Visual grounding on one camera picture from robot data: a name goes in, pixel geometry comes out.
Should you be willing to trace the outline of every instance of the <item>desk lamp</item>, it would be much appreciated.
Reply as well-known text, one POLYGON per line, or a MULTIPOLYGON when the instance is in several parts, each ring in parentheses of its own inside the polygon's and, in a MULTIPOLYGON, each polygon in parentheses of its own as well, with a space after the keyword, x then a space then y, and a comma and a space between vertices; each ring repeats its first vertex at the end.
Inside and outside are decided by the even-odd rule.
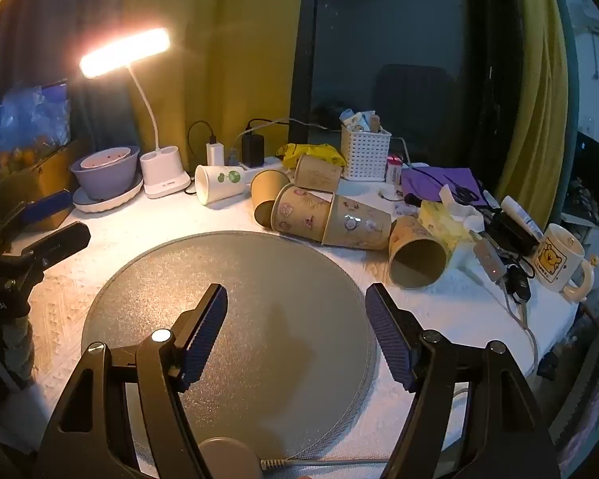
POLYGON ((182 168, 177 146, 160 147, 158 124, 155 121, 153 110, 131 68, 131 63, 134 61, 164 52, 170 45, 171 42, 166 29, 154 28, 113 41, 113 43, 87 54, 80 61, 80 70, 88 79, 122 67, 126 67, 129 74, 131 74, 131 78, 149 111, 155 133, 155 151, 145 153, 140 157, 142 176, 144 177, 144 192, 149 198, 161 198, 175 193, 185 189, 191 183, 190 177, 182 168))

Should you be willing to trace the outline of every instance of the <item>white table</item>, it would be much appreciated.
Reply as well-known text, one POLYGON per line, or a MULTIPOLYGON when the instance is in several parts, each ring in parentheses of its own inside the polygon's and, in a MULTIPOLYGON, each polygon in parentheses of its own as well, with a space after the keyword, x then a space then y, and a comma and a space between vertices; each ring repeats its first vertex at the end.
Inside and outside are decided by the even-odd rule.
MULTIPOLYGON (((357 201, 393 211, 393 204, 377 195, 384 184, 361 182, 340 183, 339 194, 357 201)), ((37 426, 33 433, 22 434, 24 409, 21 398, 12 398, 0 411, 4 425, 17 423, 23 439, 35 445, 42 436, 44 417, 58 401, 71 371, 80 358, 80 337, 84 318, 91 301, 125 263, 146 250, 183 236, 217 230, 262 231, 252 216, 246 195, 200 205, 195 196, 184 193, 158 200, 141 193, 128 204, 100 214, 74 211, 64 225, 81 221, 89 226, 89 247, 59 263, 46 272, 43 283, 31 294, 36 345, 36 385, 26 395, 33 395, 43 407, 40 419, 30 420, 37 426)), ((14 244, 18 253, 41 235, 22 236, 14 244)), ((385 263, 379 254, 339 247, 312 246, 348 272, 361 290, 383 281, 396 304, 410 310, 425 329, 437 329, 450 341, 484 347, 498 339, 508 346, 521 370, 532 368, 533 353, 527 335, 508 316, 502 291, 489 281, 470 251, 456 253, 442 278, 423 291, 406 291, 385 278, 385 263)), ((572 325, 576 306, 559 294, 532 282, 532 299, 528 303, 529 325, 537 338, 540 357, 545 354, 572 325)), ((404 425, 412 395, 394 382, 383 355, 378 358, 378 374, 357 422, 328 452, 328 457, 381 457, 390 454, 404 425)), ((444 446, 454 442, 461 433, 465 395, 458 396, 448 424, 444 446)), ((361 467, 334 470, 320 475, 328 477, 378 477, 381 467, 361 467)))

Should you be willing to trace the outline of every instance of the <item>mug with bear print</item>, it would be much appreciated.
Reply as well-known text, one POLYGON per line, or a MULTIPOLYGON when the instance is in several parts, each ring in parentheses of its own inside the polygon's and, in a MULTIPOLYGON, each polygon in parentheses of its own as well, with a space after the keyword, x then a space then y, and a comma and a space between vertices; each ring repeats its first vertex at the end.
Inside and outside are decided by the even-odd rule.
POLYGON ((585 259, 581 243, 556 224, 548 225, 533 257, 533 266, 541 284, 553 292, 563 291, 573 303, 584 301, 595 282, 595 272, 585 259), (568 282, 579 265, 584 279, 580 287, 575 287, 568 282))

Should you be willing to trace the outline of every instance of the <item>white plastic basket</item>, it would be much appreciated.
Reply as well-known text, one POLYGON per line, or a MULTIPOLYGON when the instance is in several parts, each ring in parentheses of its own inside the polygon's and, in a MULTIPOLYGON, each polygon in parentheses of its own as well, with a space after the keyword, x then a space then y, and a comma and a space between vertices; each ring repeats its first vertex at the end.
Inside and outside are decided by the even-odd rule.
POLYGON ((390 133, 349 131, 342 126, 342 156, 346 161, 342 177, 362 182, 383 182, 390 133))

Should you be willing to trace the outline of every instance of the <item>blue plastic bag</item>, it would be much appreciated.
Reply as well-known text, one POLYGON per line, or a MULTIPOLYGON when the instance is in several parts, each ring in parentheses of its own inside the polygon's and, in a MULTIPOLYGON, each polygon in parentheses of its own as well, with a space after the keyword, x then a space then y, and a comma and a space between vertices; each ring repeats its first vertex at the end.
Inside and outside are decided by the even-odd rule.
POLYGON ((44 160, 69 138, 66 82, 13 89, 0 104, 0 176, 44 160))

